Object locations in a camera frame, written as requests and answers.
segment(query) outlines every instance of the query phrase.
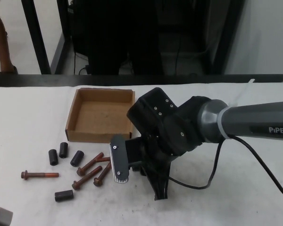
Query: open cardboard tray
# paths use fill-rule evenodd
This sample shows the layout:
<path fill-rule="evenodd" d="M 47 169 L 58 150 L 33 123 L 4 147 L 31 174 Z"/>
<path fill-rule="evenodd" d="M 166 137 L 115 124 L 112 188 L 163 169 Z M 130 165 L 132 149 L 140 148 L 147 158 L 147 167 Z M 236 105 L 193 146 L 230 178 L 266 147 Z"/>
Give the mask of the open cardboard tray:
<path fill-rule="evenodd" d="M 110 143 L 115 134 L 130 139 L 133 124 L 126 115 L 134 103 L 129 89 L 78 89 L 65 128 L 68 141 Z"/>

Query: white wall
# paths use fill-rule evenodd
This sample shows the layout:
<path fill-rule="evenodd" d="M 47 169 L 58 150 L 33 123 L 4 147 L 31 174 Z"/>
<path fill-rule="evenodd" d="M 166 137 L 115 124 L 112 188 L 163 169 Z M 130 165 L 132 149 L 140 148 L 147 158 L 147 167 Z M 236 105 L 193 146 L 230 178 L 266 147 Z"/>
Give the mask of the white wall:
<path fill-rule="evenodd" d="M 247 0 L 226 74 L 283 73 L 283 0 Z"/>

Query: cable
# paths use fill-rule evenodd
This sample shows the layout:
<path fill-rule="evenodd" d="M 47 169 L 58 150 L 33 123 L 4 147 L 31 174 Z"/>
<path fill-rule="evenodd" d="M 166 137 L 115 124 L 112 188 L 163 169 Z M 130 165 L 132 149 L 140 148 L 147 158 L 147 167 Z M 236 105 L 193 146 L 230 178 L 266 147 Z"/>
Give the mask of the cable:
<path fill-rule="evenodd" d="M 216 173 L 216 169 L 217 169 L 217 165 L 218 165 L 218 160 L 219 160 L 219 155 L 220 155 L 220 150 L 221 150 L 221 147 L 222 147 L 222 144 L 223 142 L 225 141 L 225 139 L 222 139 L 218 145 L 218 148 L 217 148 L 217 151 L 216 151 L 216 156 L 215 156 L 215 161 L 214 161 L 214 167 L 213 167 L 213 170 L 212 170 L 212 173 L 211 173 L 211 176 L 209 177 L 208 179 L 208 184 L 205 185 L 205 186 L 201 186 L 201 187 L 197 187 L 197 186 L 192 186 L 192 185 L 187 185 L 185 183 L 182 183 L 178 180 L 175 180 L 174 178 L 172 177 L 168 177 L 169 180 L 172 180 L 173 182 L 181 185 L 181 186 L 184 186 L 184 187 L 187 187 L 187 188 L 191 188 L 191 189 L 196 189 L 196 190 L 203 190 L 203 189 L 206 189 L 208 187 L 210 187 L 211 185 L 211 182 L 214 178 L 214 175 Z M 167 178 L 166 176 L 160 174 L 159 172 L 157 172 L 155 169 L 153 169 L 151 166 L 147 166 L 148 169 L 152 170 L 153 172 L 157 173 L 159 176 L 163 177 L 163 178 Z"/>
<path fill-rule="evenodd" d="M 78 58 L 81 58 L 81 59 L 83 59 L 83 60 L 88 61 L 88 59 L 85 59 L 85 58 L 83 58 L 83 57 L 79 56 L 77 53 L 76 53 L 76 56 L 77 56 Z"/>
<path fill-rule="evenodd" d="M 79 75 L 81 74 L 81 71 L 84 70 L 84 69 L 86 70 L 86 67 L 83 67 L 83 68 L 79 71 Z"/>
<path fill-rule="evenodd" d="M 273 175 L 273 173 L 270 171 L 270 169 L 267 167 L 267 165 L 264 163 L 264 161 L 260 158 L 260 156 L 257 154 L 257 152 L 255 151 L 255 149 L 253 149 L 247 142 L 245 142 L 244 140 L 242 140 L 239 137 L 236 136 L 230 136 L 228 135 L 229 138 L 234 139 L 238 142 L 240 142 L 241 144 L 243 144 L 244 146 L 246 146 L 250 152 L 255 156 L 255 158 L 258 160 L 258 162 L 261 164 L 261 166 L 265 169 L 266 173 L 270 176 L 270 178 L 273 180 L 273 182 L 275 183 L 275 185 L 277 186 L 277 188 L 280 190 L 280 192 L 283 194 L 283 187 L 281 186 L 281 184 L 279 183 L 279 181 L 277 180 L 277 178 Z"/>
<path fill-rule="evenodd" d="M 177 75 L 177 63 L 178 63 L 178 57 L 179 57 L 179 52 L 181 49 L 181 36 L 179 38 L 179 45 L 178 45 L 178 51 L 177 51 L 177 55 L 176 55 L 176 62 L 175 62 L 175 76 Z"/>
<path fill-rule="evenodd" d="M 76 52 L 75 52 L 75 57 L 76 57 Z M 74 75 L 75 75 L 75 66 L 74 66 Z"/>

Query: rusty bolt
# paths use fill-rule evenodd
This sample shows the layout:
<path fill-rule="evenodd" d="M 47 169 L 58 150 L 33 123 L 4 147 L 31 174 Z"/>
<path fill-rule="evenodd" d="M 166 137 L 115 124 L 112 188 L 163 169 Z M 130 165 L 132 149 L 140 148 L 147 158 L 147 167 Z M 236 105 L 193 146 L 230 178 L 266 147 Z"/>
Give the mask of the rusty bolt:
<path fill-rule="evenodd" d="M 93 184 L 97 187 L 100 187 L 103 185 L 103 179 L 107 175 L 107 173 L 111 170 L 111 163 L 107 165 L 107 167 L 104 169 L 104 171 L 100 174 L 98 178 L 94 179 Z"/>
<path fill-rule="evenodd" d="M 28 173 L 27 170 L 21 173 L 21 178 L 27 180 L 28 178 L 58 178 L 58 173 Z"/>
<path fill-rule="evenodd" d="M 90 180 L 94 175 L 96 175 L 102 169 L 103 168 L 101 166 L 99 166 L 96 169 L 94 169 L 93 171 L 91 171 L 90 173 L 88 173 L 85 177 L 83 177 L 79 181 L 77 181 L 77 182 L 74 181 L 74 183 L 72 184 L 73 189 L 79 190 L 84 183 L 86 183 L 88 180 Z"/>
<path fill-rule="evenodd" d="M 79 167 L 76 173 L 81 177 L 85 176 L 86 171 L 96 163 L 96 159 L 102 158 L 103 156 L 104 156 L 103 152 L 99 153 L 94 159 L 92 159 L 89 163 L 87 163 L 83 168 Z"/>
<path fill-rule="evenodd" d="M 105 162 L 105 161 L 110 161 L 110 157 L 106 157 L 106 158 L 98 158 L 95 160 L 96 162 Z"/>

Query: gray object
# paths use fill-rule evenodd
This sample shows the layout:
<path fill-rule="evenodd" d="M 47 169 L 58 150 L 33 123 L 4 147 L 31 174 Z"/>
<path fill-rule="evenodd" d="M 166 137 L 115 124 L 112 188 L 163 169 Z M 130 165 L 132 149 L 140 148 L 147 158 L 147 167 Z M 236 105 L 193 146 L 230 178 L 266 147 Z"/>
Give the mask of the gray object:
<path fill-rule="evenodd" d="M 0 207 L 0 226 L 10 226 L 13 212 Z"/>
<path fill-rule="evenodd" d="M 211 100 L 202 106 L 198 127 L 206 142 L 220 141 L 217 118 L 226 107 L 221 100 Z M 228 135 L 283 139 L 283 102 L 232 107 L 223 113 L 221 122 Z"/>

